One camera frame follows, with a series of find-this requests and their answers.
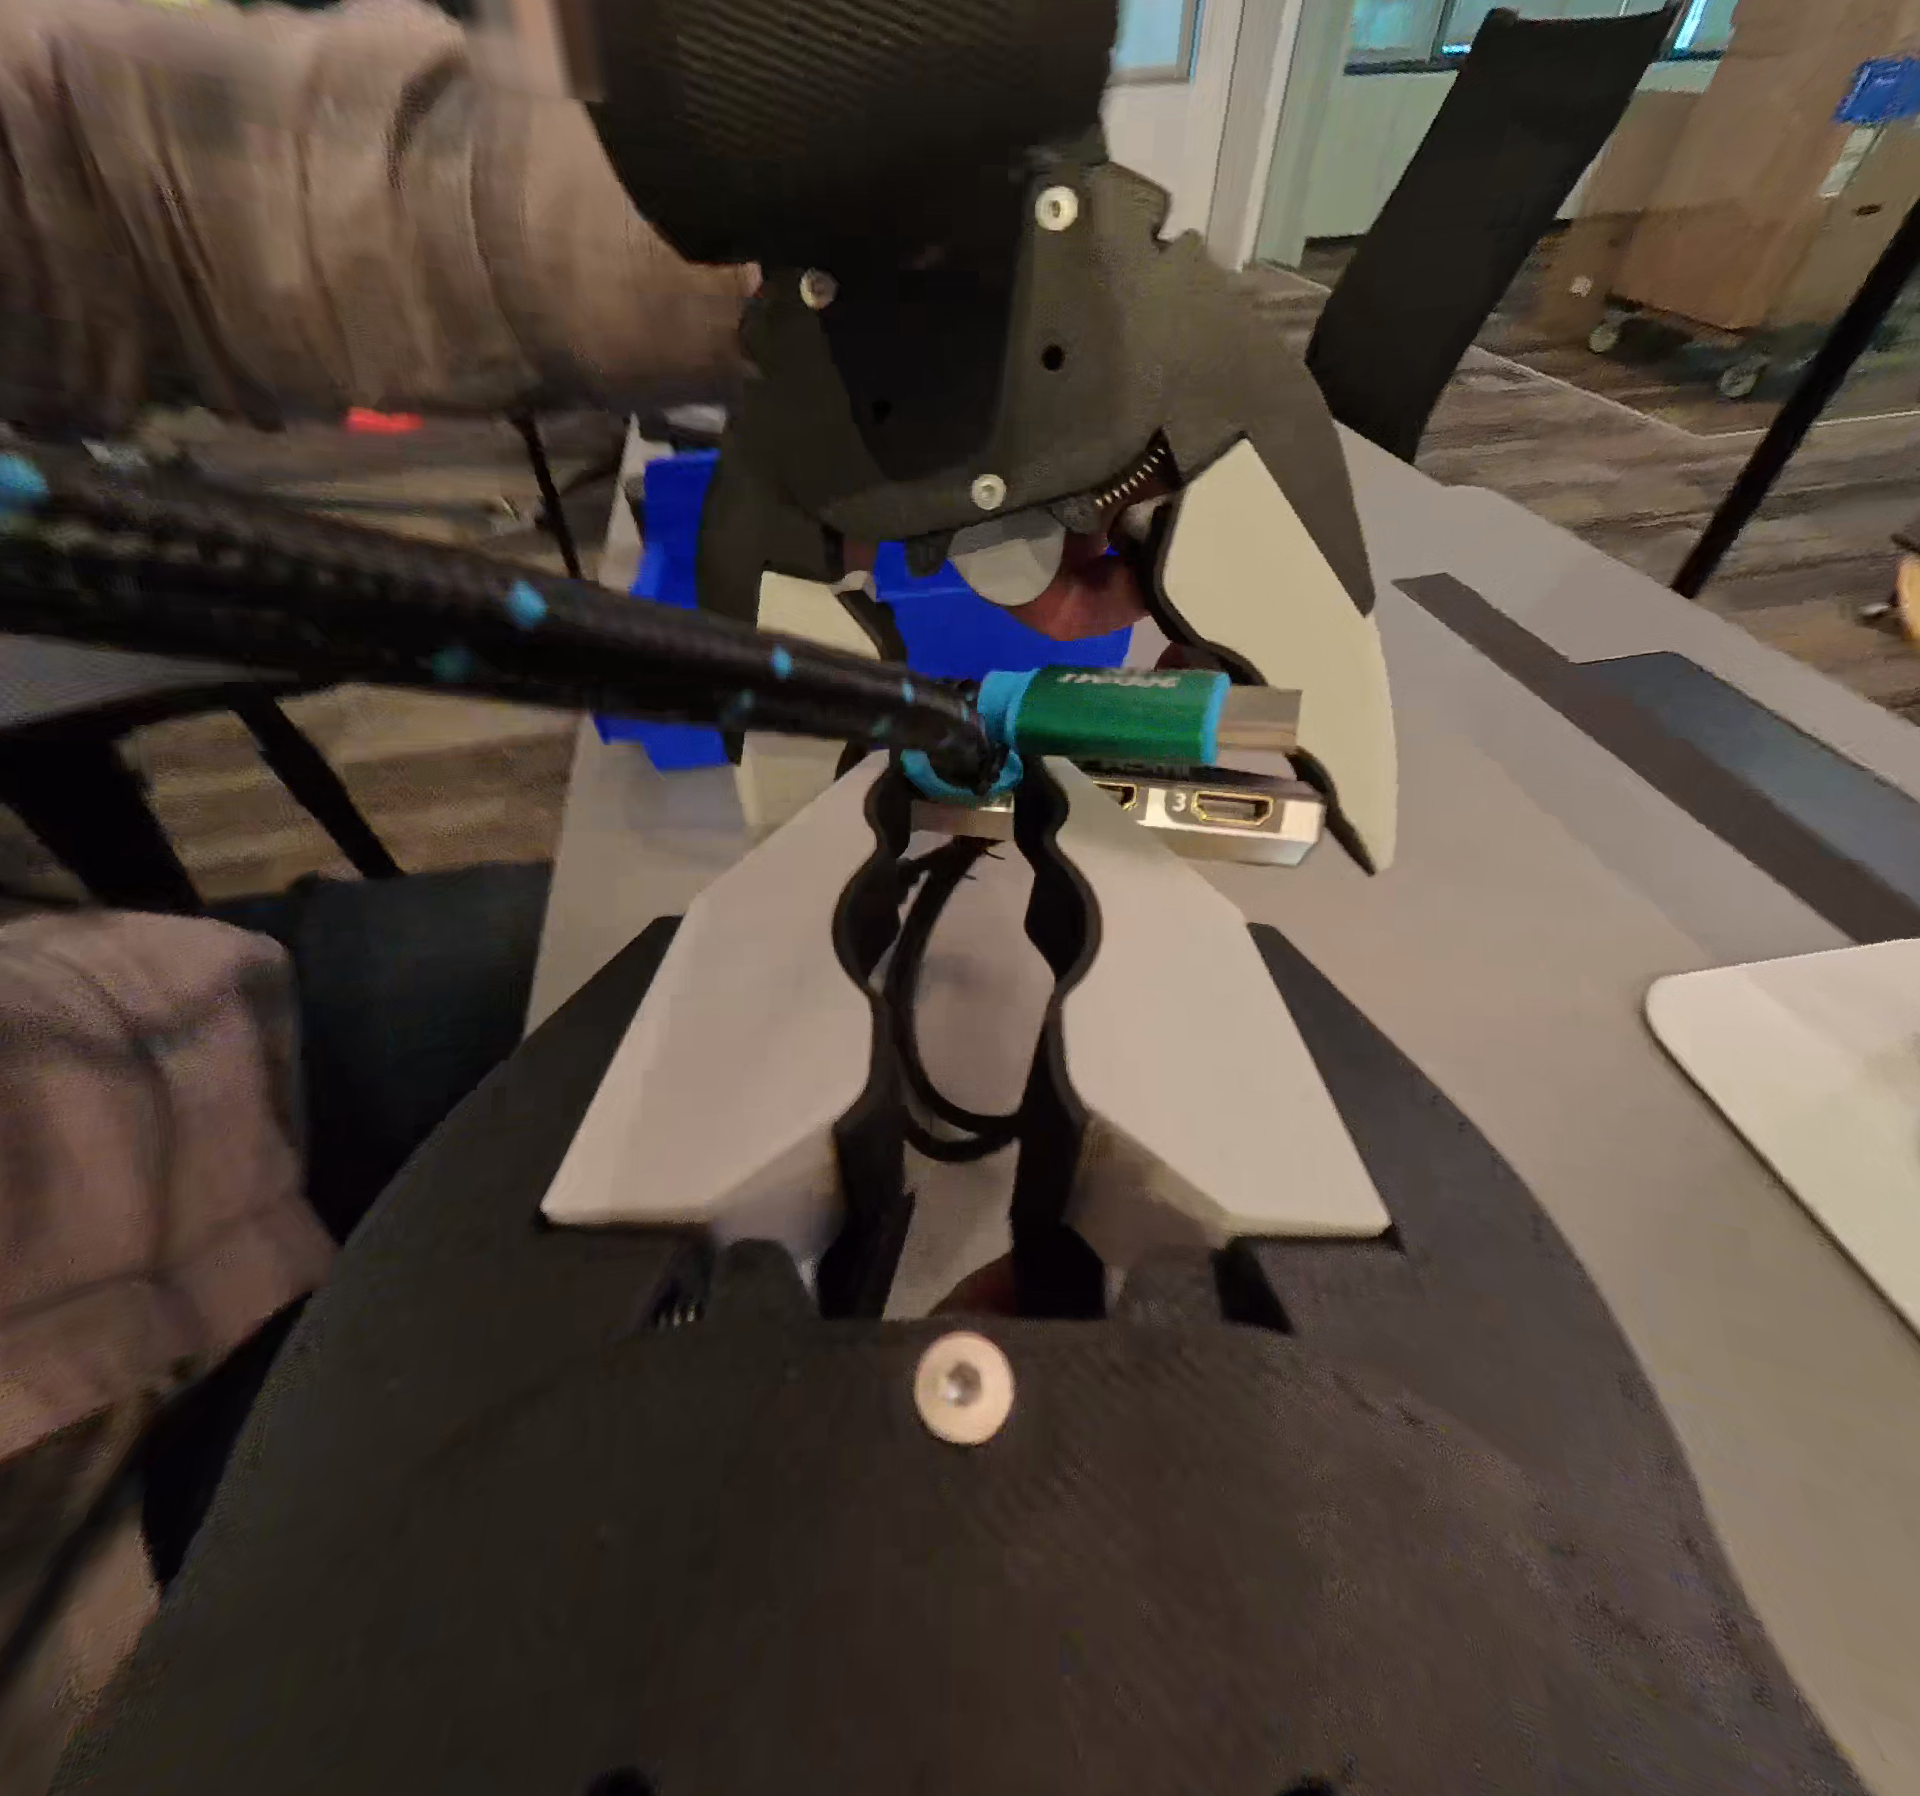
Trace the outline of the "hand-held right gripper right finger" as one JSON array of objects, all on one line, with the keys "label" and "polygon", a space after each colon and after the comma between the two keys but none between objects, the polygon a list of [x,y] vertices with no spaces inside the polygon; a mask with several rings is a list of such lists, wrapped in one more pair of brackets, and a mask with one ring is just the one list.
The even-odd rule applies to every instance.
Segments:
[{"label": "hand-held right gripper right finger", "polygon": [[1020,782],[1054,975],[1020,1099],[1020,1263],[1376,1241],[1391,1209],[1243,911],[1088,776]]}]

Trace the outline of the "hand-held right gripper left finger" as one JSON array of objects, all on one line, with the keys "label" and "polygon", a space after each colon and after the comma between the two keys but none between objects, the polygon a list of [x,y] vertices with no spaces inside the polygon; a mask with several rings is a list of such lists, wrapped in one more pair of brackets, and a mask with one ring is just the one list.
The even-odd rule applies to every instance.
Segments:
[{"label": "hand-held right gripper left finger", "polygon": [[877,962],[910,789],[851,771],[713,879],[547,1186],[560,1229],[770,1241],[822,1312],[882,1312],[912,1214]]}]

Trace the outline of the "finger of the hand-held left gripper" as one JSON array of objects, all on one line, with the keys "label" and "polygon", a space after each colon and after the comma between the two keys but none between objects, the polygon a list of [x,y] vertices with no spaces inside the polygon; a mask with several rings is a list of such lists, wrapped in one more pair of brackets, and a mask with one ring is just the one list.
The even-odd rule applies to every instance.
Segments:
[{"label": "finger of the hand-held left gripper", "polygon": [[993,734],[977,684],[910,670],[893,618],[866,588],[766,570],[753,623],[763,666],[735,686],[735,792],[749,835],[794,821],[838,780],[848,752],[921,752],[944,782],[991,782]]},{"label": "finger of the hand-held left gripper", "polygon": [[1230,678],[1204,764],[1287,756],[1366,870],[1399,841],[1399,738],[1372,592],[1350,595],[1252,440],[1208,464],[1156,525],[1156,621]]}]

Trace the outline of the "blue plastic bin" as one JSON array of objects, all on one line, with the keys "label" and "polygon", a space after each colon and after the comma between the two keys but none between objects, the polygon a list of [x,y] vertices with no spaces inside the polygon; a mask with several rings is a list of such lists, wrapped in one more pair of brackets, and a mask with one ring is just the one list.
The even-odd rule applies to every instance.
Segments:
[{"label": "blue plastic bin", "polygon": [[[704,535],[714,449],[657,455],[637,481],[641,560],[627,588],[631,609],[613,618],[616,635],[600,649],[593,721],[605,744],[634,744],[665,776],[719,767],[739,749],[737,680],[763,666],[760,635],[697,603],[697,547]],[[993,778],[1019,776],[1008,707],[988,707],[977,684],[982,726],[993,734]]]}]

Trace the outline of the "person's left forearm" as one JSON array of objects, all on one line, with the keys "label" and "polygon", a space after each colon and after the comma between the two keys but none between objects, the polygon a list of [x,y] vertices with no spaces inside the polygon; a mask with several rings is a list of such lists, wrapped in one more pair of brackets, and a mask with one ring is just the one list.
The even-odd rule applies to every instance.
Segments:
[{"label": "person's left forearm", "polygon": [[723,404],[755,280],[681,259],[589,113],[426,0],[2,0],[22,433]]}]

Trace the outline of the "black office chair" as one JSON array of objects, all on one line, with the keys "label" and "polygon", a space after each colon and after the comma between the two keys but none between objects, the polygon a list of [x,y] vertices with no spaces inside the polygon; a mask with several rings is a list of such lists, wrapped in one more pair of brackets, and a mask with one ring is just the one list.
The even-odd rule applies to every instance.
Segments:
[{"label": "black office chair", "polygon": [[1617,129],[1681,8],[1487,12],[1315,319],[1308,367],[1339,424],[1405,464],[1418,458],[1464,354]]}]

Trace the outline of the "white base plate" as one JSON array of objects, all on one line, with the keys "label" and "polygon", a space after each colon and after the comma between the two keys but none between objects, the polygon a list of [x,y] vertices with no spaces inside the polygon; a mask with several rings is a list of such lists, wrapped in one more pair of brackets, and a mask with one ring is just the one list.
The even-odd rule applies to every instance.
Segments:
[{"label": "white base plate", "polygon": [[1644,1019],[1687,1081],[1918,1329],[1918,941],[1659,977]]}]

